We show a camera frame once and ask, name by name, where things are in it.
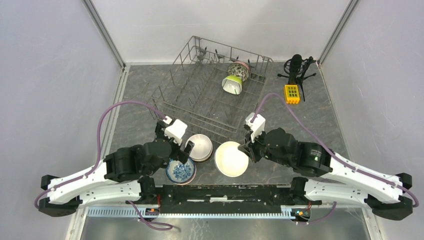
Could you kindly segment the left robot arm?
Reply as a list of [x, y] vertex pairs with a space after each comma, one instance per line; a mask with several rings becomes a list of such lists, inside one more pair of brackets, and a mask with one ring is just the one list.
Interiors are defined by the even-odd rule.
[[193, 143], [182, 149], [188, 126], [181, 120], [158, 121], [151, 142], [122, 147], [95, 165], [65, 177], [44, 175], [37, 198], [39, 212], [51, 217], [74, 214], [93, 204], [130, 202], [153, 204], [159, 194], [152, 175], [172, 160], [186, 163]]

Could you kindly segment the floral brown patterned bowl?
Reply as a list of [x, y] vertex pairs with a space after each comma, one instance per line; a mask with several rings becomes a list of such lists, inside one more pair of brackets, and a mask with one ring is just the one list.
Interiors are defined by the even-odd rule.
[[250, 67], [243, 61], [231, 63], [227, 68], [227, 72], [229, 75], [239, 77], [242, 82], [248, 80], [251, 75]]

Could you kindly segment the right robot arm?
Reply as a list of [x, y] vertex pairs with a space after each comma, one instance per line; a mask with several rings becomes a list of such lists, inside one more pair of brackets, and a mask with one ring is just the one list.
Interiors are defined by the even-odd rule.
[[371, 209], [378, 217], [400, 221], [413, 213], [419, 201], [410, 189], [412, 176], [381, 173], [354, 163], [314, 142], [298, 141], [277, 128], [255, 135], [250, 132], [238, 150], [253, 162], [266, 159], [292, 168], [285, 204], [346, 203]]

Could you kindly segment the grey wire dish rack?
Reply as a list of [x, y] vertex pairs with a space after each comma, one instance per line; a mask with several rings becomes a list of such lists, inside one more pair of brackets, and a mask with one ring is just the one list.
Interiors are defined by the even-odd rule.
[[[249, 68], [241, 91], [226, 92], [222, 82], [231, 64]], [[274, 61], [264, 55], [192, 36], [149, 101], [187, 124], [186, 136], [204, 134], [216, 143], [242, 143], [245, 118], [261, 101]]]

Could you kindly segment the green and white bowl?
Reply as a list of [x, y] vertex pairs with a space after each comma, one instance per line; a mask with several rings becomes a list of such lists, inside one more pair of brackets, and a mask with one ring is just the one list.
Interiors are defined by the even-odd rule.
[[239, 95], [242, 92], [242, 79], [235, 75], [228, 75], [221, 82], [222, 89], [230, 94]]

